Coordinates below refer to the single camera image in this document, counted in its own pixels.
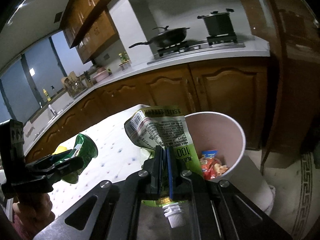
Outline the person's left hand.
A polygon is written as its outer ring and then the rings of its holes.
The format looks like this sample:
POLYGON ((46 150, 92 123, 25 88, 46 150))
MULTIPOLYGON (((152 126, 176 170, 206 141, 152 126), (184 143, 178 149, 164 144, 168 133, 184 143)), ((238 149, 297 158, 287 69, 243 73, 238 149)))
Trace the person's left hand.
POLYGON ((12 205, 12 226, 21 239, 33 239, 55 219, 49 194, 41 194, 37 202, 35 208, 31 204, 24 205, 20 202, 12 205))

